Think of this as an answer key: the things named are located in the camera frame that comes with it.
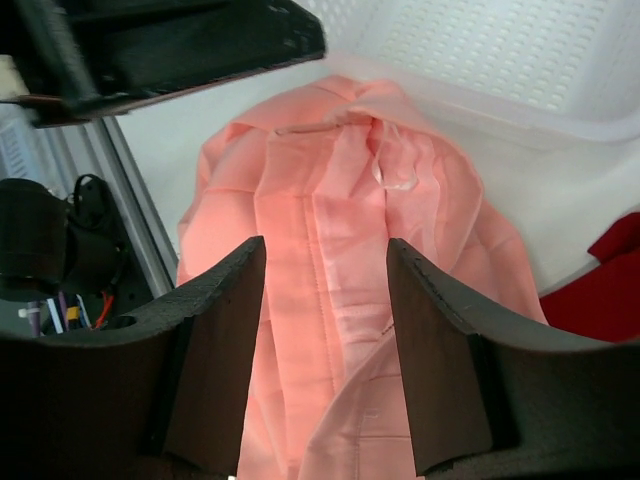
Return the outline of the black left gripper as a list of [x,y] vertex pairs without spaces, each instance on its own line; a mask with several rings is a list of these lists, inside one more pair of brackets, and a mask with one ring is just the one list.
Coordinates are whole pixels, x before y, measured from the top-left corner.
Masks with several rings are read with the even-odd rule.
[[38,127],[119,115],[323,58],[293,1],[5,1],[1,99]]

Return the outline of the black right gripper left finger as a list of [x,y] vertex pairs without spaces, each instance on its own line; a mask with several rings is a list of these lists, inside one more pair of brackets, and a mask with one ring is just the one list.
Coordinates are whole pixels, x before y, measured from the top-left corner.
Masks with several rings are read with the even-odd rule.
[[225,479],[237,473],[265,242],[117,318],[1,339],[5,479]]

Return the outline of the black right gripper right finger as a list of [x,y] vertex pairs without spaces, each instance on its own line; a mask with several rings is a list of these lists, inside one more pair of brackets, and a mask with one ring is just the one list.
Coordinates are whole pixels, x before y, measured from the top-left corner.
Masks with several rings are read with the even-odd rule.
[[638,477],[637,341],[519,315],[399,238],[387,275],[418,476]]

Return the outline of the pink pleated skirt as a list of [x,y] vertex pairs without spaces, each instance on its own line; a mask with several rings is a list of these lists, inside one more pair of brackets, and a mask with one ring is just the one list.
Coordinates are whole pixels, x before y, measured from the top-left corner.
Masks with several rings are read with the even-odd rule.
[[186,282],[249,237],[266,277],[238,475],[411,479],[386,272],[391,238],[544,318],[524,243],[471,161],[401,88],[332,76],[206,141],[178,226]]

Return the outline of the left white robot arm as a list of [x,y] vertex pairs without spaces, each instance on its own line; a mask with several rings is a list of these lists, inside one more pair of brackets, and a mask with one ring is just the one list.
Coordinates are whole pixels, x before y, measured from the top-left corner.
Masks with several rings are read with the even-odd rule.
[[[1,101],[36,127],[82,124],[321,59],[294,1],[5,1]],[[108,289],[126,256],[36,180],[1,184],[1,295]]]

